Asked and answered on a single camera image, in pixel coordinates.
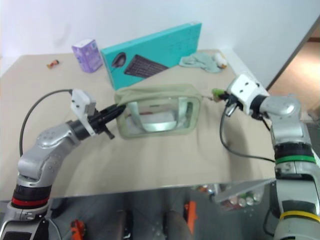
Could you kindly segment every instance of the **yellow ring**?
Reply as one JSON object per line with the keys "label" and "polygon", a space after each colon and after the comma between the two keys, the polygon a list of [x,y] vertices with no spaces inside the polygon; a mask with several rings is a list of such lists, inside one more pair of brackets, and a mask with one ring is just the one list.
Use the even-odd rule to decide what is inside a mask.
{"label": "yellow ring", "polygon": [[316,221],[318,221],[320,223],[320,217],[317,215],[314,215],[310,212],[306,212],[306,211],[286,211],[284,213],[281,214],[280,216],[280,220],[282,220],[284,217],[287,216],[302,216],[302,217],[307,217],[310,219],[314,219]]}

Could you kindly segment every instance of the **keyboard image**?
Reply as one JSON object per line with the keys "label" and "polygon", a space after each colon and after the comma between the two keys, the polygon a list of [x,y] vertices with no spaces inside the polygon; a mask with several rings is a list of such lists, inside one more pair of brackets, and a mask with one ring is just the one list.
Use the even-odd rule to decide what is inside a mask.
{"label": "keyboard image", "polygon": [[148,78],[166,69],[168,69],[167,66],[136,54],[124,70],[124,74]]}

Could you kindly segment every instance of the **red ring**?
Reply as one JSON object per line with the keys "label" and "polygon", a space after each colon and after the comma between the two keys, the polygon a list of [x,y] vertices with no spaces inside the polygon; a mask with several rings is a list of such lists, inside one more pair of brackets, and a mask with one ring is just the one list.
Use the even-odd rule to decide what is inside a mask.
{"label": "red ring", "polygon": [[14,197],[12,197],[11,202],[15,205],[18,206],[24,206],[24,207],[33,207],[33,206],[37,206],[37,205],[42,205],[42,204],[46,204],[48,202],[49,197],[42,199],[42,200],[37,200],[37,201],[21,201],[18,200]]}

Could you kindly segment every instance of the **wooden floor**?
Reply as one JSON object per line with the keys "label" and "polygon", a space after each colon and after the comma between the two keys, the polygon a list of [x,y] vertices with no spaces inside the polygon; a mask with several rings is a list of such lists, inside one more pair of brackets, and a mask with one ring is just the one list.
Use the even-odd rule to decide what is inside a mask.
{"label": "wooden floor", "polygon": [[320,104],[320,43],[307,42],[269,93],[294,94],[301,101],[302,111],[317,108]]}

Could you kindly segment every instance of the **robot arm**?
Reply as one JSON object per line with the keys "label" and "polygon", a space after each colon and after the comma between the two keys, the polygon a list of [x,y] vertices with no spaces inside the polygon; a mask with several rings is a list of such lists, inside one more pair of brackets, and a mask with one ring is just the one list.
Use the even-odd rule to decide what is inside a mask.
{"label": "robot arm", "polygon": [[280,219],[275,240],[320,239],[320,167],[316,164],[301,105],[291,96],[270,96],[260,83],[242,74],[221,94],[226,115],[236,107],[255,119],[268,118],[275,158],[276,181],[270,209]]}
{"label": "robot arm", "polygon": [[46,239],[44,232],[48,231],[48,224],[44,216],[51,187],[65,157],[90,136],[106,132],[113,138],[106,123],[125,109],[125,106],[112,105],[97,111],[92,103],[95,101],[87,93],[74,90],[71,107],[74,105],[77,109],[79,120],[43,131],[35,145],[22,155],[16,188],[2,220],[0,240]]}

